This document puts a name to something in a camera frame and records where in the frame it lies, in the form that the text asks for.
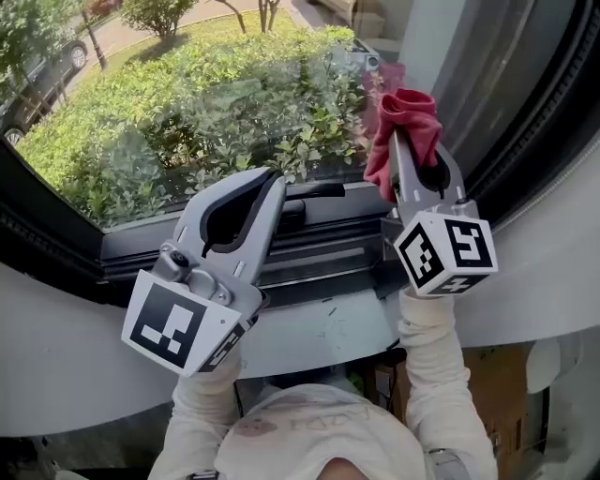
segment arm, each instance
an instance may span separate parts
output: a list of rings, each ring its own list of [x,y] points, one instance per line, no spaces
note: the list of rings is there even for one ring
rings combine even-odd
[[[218,448],[238,418],[233,382],[239,371],[237,348],[214,372],[179,379],[164,447],[148,480],[183,480],[214,469]]]
[[[498,477],[491,442],[467,387],[470,371],[454,329],[452,297],[400,294],[400,342],[411,381],[407,424],[426,452],[454,451],[472,480]]]

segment shrub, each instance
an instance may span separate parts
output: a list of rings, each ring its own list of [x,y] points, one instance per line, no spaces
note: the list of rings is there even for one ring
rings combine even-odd
[[[181,17],[196,0],[127,0],[123,21],[137,30],[151,30],[159,38],[173,38]]]
[[[367,147],[350,38],[339,27],[193,38],[99,77],[19,149],[101,226],[153,216],[259,166],[288,182],[343,173]]]

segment red rag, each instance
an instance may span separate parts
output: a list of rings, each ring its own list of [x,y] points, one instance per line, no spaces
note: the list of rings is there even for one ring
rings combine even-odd
[[[385,94],[378,109],[380,125],[368,156],[365,180],[379,186],[380,195],[396,201],[390,185],[389,140],[396,126],[402,126],[411,139],[416,167],[435,167],[435,146],[442,136],[442,124],[435,117],[433,97],[416,90],[399,88]]]

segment cardboard box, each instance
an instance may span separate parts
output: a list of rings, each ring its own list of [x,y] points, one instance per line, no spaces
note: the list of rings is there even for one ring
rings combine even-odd
[[[525,449],[525,352],[520,346],[513,345],[492,349],[465,349],[463,354],[465,367],[471,370],[469,389],[472,401],[494,445],[499,478],[505,480],[519,463]],[[393,373],[391,367],[375,368],[377,393],[371,401],[384,408],[389,402],[389,390],[394,382]],[[402,362],[397,366],[397,382],[392,392],[391,405],[396,418],[404,424],[410,387],[405,363]]]

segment tree trunk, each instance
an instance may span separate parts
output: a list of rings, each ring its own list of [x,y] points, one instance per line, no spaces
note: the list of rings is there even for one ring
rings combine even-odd
[[[51,112],[52,111],[52,107],[50,106],[50,103],[48,103],[46,101],[46,99],[36,89],[36,86],[34,85],[34,83],[27,76],[27,72],[25,71],[25,69],[23,67],[18,67],[17,70],[25,78],[25,81],[27,82],[27,85],[29,85],[29,88],[31,89],[32,95],[36,98],[36,100],[39,102],[39,104],[42,107],[44,107],[44,109],[46,109],[48,112]]]
[[[246,33],[246,25],[244,24],[244,17],[242,17],[240,10],[238,10],[236,7],[234,7],[232,4],[230,4],[227,0],[216,0],[216,1],[219,2],[220,4],[223,4],[225,7],[228,7],[231,10],[233,10],[233,13],[235,13],[235,16],[237,17],[237,21],[240,23],[240,28],[242,29],[242,33],[245,34]]]
[[[259,15],[261,17],[261,32],[266,32],[266,13],[267,5],[264,3],[267,0],[259,0]]]
[[[100,49],[100,46],[98,45],[98,41],[96,40],[96,35],[94,34],[92,25],[90,25],[90,19],[87,16],[85,7],[82,8],[82,17],[83,17],[83,23],[85,23],[85,28],[87,29],[87,34],[90,36],[90,39],[92,40],[92,45],[94,45],[94,50],[96,52],[97,60],[100,63],[100,68],[102,68],[103,70],[106,70],[106,67],[108,66],[106,63],[106,58],[104,58],[104,53],[102,53],[102,50]]]
[[[56,100],[59,103],[68,103],[67,99],[67,90],[65,88],[65,79],[63,78],[63,73],[60,68],[60,64],[62,63],[62,59],[58,62],[51,63],[52,70],[56,73],[54,74],[54,91],[56,92]]]
[[[58,74],[58,84],[60,85],[60,91],[63,94],[63,99],[65,100],[65,105],[67,105],[68,104],[67,89],[65,87],[65,79],[63,78],[62,73]]]
[[[29,98],[27,98],[25,95],[23,95],[22,92],[19,92],[17,89],[12,88],[11,86],[9,86],[8,88],[12,91],[13,94],[15,94],[17,97],[19,97],[22,100],[22,102],[25,105],[27,105],[27,107],[29,107],[31,110],[35,111],[40,118],[44,117],[44,113],[42,113],[42,111],[39,109],[39,106],[34,105],[33,102]]]
[[[278,12],[279,0],[275,2],[273,0],[268,0],[269,8],[271,9],[271,18],[269,19],[269,32],[273,31],[273,23],[275,23],[275,15]]]

